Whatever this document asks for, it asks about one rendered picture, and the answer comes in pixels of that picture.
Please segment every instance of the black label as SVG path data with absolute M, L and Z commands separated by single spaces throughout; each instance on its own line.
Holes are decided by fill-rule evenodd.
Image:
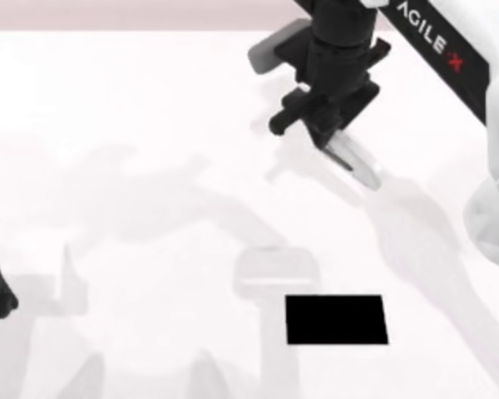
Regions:
M 486 124 L 490 66 L 428 0 L 390 0 L 379 10 Z

